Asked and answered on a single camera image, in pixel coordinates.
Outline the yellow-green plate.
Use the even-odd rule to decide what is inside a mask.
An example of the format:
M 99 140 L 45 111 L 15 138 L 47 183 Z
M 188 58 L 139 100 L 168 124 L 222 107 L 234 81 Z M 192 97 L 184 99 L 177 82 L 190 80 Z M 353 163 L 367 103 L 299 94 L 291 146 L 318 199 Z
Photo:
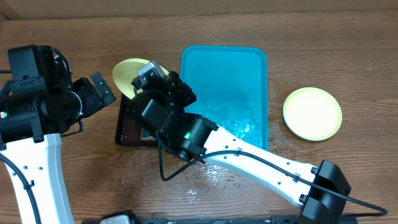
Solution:
M 332 137 L 343 120 L 337 100 L 327 91 L 315 87 L 293 91 L 284 101 L 282 115 L 287 127 L 308 141 Z
M 138 71 L 149 62 L 149 60 L 142 58 L 129 58 L 118 63 L 113 68 L 113 81 L 120 92 L 128 99 L 133 99 L 138 93 L 142 93 L 144 90 L 161 89 L 161 87 L 157 87 L 155 84 L 148 83 L 138 90 L 131 84 L 133 79 L 139 76 Z

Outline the orange green scrub sponge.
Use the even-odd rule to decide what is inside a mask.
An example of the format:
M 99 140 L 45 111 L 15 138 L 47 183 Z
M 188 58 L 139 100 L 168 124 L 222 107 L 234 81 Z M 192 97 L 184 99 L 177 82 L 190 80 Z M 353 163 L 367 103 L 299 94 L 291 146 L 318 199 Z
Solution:
M 141 141 L 153 141 L 154 140 L 154 137 L 151 135 L 151 133 L 146 131 L 145 129 L 141 129 L 140 138 L 141 138 Z

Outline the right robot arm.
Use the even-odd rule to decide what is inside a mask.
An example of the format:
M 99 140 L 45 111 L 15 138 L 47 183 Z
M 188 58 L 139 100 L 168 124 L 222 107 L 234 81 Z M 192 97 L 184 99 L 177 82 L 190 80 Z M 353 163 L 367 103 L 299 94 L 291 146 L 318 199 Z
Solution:
M 186 161 L 213 164 L 248 176 L 300 208 L 297 223 L 339 223 L 351 186 L 341 169 L 328 161 L 320 166 L 296 162 L 238 139 L 208 118 L 187 113 L 196 100 L 175 72 L 149 70 L 130 75 L 124 95 L 128 117 L 167 151 Z

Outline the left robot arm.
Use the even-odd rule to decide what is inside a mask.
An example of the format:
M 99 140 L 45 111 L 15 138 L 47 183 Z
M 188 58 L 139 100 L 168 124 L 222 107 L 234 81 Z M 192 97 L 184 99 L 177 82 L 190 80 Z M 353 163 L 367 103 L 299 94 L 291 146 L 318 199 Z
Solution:
M 23 223 L 73 223 L 62 171 L 62 138 L 115 101 L 100 73 L 72 80 L 55 47 L 8 51 L 11 79 L 1 88 L 1 161 Z

